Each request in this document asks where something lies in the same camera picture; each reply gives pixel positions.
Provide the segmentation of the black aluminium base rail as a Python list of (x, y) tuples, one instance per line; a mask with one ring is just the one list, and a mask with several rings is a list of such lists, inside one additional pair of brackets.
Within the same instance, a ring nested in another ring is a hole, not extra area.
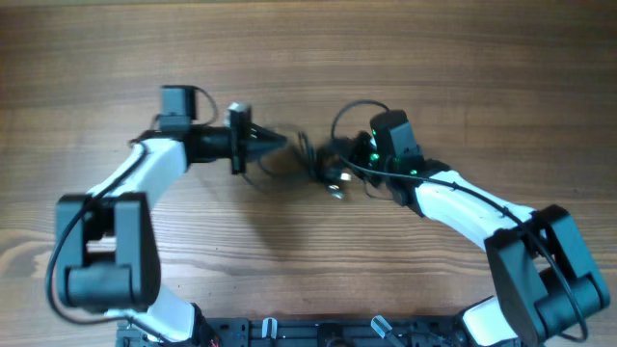
[(367, 320), (249, 320), (208, 319), (221, 347), (258, 346), (392, 346), (396, 341), (409, 347), (474, 346), (458, 316), (413, 316), (389, 319), (390, 333), (380, 336)]

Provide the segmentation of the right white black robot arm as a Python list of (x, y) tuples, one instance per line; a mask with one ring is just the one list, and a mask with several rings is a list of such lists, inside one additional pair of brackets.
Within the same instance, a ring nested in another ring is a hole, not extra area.
[(568, 329), (589, 336), (587, 319), (610, 294), (573, 216), (500, 199), (445, 163), (427, 159), (402, 110), (387, 109), (354, 138), (333, 134), (318, 162), (333, 178), (348, 169), (418, 216), (451, 227), (487, 256), (495, 295), (465, 309), (459, 328), (471, 346), (541, 346)]

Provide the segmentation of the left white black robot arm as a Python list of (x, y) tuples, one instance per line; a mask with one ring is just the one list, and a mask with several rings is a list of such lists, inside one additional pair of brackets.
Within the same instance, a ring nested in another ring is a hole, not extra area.
[(161, 111), (150, 129), (131, 140), (130, 156), (103, 182), (56, 205), (56, 242), (45, 273), (45, 296), (61, 319), (67, 307), (95, 314), (94, 324), (123, 321), (159, 346), (218, 346), (222, 339), (199, 307), (161, 282), (150, 210), (193, 164), (219, 159), (232, 174), (286, 144), (256, 125), (252, 108), (229, 105), (222, 126), (199, 123), (197, 86), (161, 89)]

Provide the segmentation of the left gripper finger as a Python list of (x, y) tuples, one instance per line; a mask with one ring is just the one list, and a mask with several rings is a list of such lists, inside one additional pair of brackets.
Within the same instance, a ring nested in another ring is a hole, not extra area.
[(251, 124), (251, 138), (255, 141), (263, 143), (268, 142), (285, 144), (287, 142), (287, 138), (282, 134), (279, 134), (273, 130), (257, 125), (255, 123)]
[(258, 159), (287, 146), (287, 140), (254, 140), (249, 141), (249, 158)]

